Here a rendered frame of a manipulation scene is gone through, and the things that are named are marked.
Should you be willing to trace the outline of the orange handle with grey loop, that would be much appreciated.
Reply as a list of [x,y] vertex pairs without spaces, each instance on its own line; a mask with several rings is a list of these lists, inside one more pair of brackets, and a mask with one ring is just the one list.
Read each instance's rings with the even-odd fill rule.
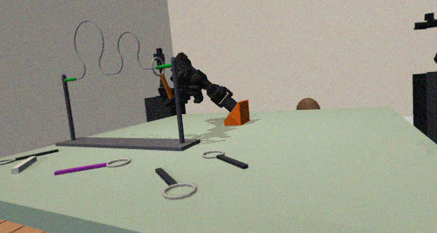
[[163,83],[163,85],[164,85],[164,87],[165,87],[165,90],[166,90],[166,92],[167,92],[167,95],[168,95],[168,97],[169,97],[169,100],[170,100],[173,96],[172,96],[172,93],[171,93],[171,91],[170,91],[169,85],[167,84],[167,81],[166,81],[166,78],[165,78],[165,75],[164,75],[165,69],[163,69],[162,73],[159,75],[159,74],[157,74],[157,73],[155,72],[155,70],[154,70],[154,68],[153,68],[153,63],[154,63],[154,61],[155,61],[156,59],[159,59],[159,60],[162,62],[162,65],[164,65],[164,62],[163,62],[159,57],[156,57],[156,58],[153,59],[152,64],[151,64],[151,65],[152,65],[152,70],[153,70],[153,72],[154,72],[154,74],[155,74],[156,76],[160,76],[160,78],[161,78],[161,80],[162,80],[162,83]]

